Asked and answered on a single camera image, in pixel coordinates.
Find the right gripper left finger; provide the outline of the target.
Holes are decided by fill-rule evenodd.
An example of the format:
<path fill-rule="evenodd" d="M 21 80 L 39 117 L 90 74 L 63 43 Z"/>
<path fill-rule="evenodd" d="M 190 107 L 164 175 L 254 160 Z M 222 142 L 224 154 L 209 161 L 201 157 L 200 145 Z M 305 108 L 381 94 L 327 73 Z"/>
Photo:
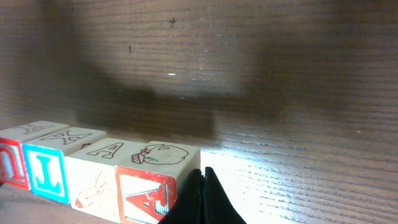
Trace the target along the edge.
<path fill-rule="evenodd" d="M 201 224 L 202 217 L 202 173 L 194 169 L 188 175 L 180 195 L 173 207 L 159 224 Z"/>

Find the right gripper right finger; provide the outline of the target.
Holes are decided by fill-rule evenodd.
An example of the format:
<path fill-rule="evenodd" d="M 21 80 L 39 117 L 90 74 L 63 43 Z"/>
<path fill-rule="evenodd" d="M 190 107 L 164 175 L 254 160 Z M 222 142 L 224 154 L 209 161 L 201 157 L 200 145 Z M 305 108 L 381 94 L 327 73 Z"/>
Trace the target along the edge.
<path fill-rule="evenodd" d="M 206 224 L 246 224 L 211 167 L 205 167 L 203 178 L 203 221 Z"/>

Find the red A block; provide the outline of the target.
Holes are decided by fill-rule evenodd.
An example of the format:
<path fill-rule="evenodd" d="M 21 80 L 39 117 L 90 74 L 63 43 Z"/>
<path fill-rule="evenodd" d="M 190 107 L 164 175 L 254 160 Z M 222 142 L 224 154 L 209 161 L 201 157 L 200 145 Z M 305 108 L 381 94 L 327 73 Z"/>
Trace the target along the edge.
<path fill-rule="evenodd" d="M 170 142 L 129 142 L 116 166 L 122 223 L 158 223 L 173 207 L 186 179 L 200 168 L 200 148 Z"/>

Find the white block red dots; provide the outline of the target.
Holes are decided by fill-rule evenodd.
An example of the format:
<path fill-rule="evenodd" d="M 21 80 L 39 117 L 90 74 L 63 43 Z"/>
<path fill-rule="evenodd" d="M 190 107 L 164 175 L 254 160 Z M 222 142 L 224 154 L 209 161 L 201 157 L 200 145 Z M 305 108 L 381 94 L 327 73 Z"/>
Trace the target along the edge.
<path fill-rule="evenodd" d="M 75 210 L 119 223 L 116 166 L 144 144 L 104 138 L 64 158 L 70 205 Z"/>

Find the blue J block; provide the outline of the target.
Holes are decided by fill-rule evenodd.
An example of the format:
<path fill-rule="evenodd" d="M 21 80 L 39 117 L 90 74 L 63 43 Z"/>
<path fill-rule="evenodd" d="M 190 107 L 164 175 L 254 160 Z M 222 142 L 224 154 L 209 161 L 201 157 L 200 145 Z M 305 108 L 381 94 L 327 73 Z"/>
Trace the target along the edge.
<path fill-rule="evenodd" d="M 71 127 L 28 141 L 22 145 L 30 191 L 68 204 L 64 160 L 107 136 L 105 131 Z"/>

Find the red U block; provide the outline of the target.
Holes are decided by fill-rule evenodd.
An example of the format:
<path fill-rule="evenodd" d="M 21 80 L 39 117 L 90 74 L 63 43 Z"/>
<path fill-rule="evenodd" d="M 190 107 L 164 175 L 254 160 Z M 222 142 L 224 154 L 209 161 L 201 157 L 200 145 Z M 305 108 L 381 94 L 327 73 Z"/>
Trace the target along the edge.
<path fill-rule="evenodd" d="M 1 131 L 1 184 L 30 189 L 22 145 L 28 141 L 67 129 L 68 124 L 36 121 Z"/>

